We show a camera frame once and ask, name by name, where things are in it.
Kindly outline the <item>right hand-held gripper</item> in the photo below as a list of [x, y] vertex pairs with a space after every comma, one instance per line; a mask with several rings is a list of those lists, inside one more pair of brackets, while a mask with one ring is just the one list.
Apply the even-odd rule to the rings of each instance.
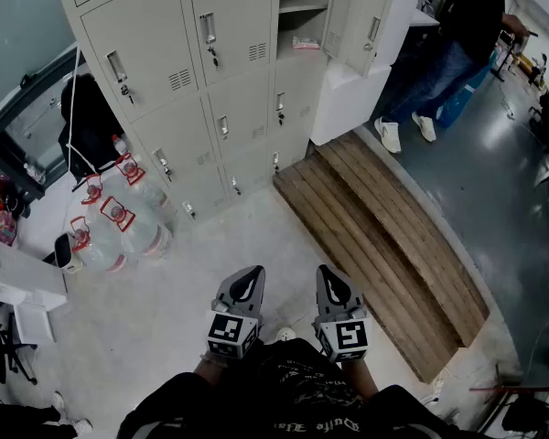
[[363, 309], [363, 296], [338, 268], [321, 264], [316, 274], [318, 339], [332, 363], [363, 359], [371, 342], [371, 317]]

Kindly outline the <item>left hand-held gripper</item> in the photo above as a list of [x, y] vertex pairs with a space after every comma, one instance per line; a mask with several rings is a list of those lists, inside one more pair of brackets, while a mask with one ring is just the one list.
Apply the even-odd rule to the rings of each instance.
[[207, 313], [206, 341], [210, 353], [227, 359], [243, 359], [248, 353], [259, 336], [262, 318], [247, 314], [260, 312], [264, 284], [262, 265], [245, 267], [222, 281], [218, 301]]

